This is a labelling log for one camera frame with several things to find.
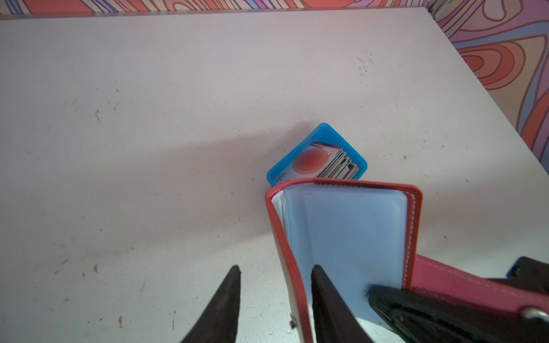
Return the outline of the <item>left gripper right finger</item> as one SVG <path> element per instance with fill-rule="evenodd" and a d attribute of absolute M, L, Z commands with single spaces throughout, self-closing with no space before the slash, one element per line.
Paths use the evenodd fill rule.
<path fill-rule="evenodd" d="M 311 283 L 317 342 L 373 343 L 358 324 L 324 269 L 318 264 L 313 267 Z"/>

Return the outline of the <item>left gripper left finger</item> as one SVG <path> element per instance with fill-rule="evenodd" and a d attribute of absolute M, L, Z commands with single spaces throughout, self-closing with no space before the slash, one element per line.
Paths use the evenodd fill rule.
<path fill-rule="evenodd" d="M 240 316 L 240 299 L 241 271 L 237 265 L 234 265 L 181 343 L 235 343 Z"/>

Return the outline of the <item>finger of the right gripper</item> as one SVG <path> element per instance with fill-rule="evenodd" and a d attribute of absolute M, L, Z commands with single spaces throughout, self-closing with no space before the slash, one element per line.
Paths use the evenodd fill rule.
<path fill-rule="evenodd" d="M 507 273 L 512 287 L 548 295 L 548 264 L 529 257 L 520 257 Z"/>
<path fill-rule="evenodd" d="M 547 342 L 548 323 L 390 287 L 369 304 L 405 342 Z"/>

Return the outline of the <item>red leather card holder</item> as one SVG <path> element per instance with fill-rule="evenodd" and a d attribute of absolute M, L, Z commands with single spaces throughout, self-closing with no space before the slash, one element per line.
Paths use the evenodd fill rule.
<path fill-rule="evenodd" d="M 416 252 L 422 192 L 411 185 L 300 179 L 265 201 L 301 342 L 317 342 L 311 274 L 320 265 L 359 323 L 391 330 L 369 304 L 390 287 L 548 323 L 548 295 L 483 279 Z"/>

